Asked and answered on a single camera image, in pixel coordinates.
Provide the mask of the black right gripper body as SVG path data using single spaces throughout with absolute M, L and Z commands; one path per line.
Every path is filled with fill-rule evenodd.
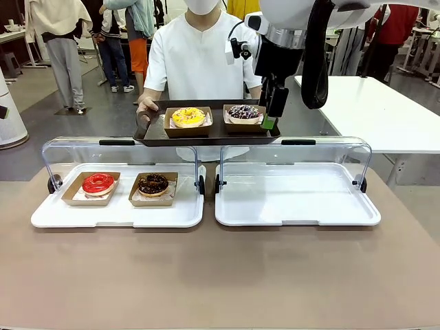
M 262 41 L 255 58 L 255 74 L 284 79 L 293 76 L 298 70 L 303 52 L 303 49 L 288 49 L 270 41 Z

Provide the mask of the person's right hand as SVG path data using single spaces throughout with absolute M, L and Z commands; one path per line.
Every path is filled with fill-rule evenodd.
M 138 103 L 138 107 L 136 113 L 141 113 L 147 110 L 157 112 L 159 110 L 159 107 L 155 103 L 155 100 L 150 96 L 146 96 L 145 98 L 139 98 L 137 103 Z

